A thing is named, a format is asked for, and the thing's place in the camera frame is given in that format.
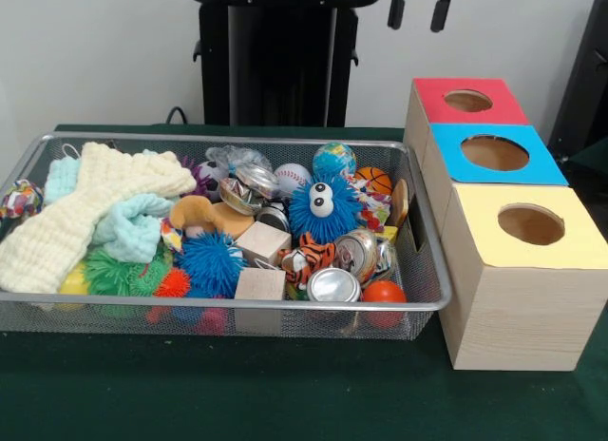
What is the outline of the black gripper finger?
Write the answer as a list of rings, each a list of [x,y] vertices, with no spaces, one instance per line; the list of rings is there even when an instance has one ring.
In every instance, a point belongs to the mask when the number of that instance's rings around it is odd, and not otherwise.
[[[387,25],[390,29],[398,30],[402,26],[405,0],[390,0]]]
[[[430,30],[432,32],[441,32],[444,30],[450,3],[451,0],[437,0],[430,23]]]

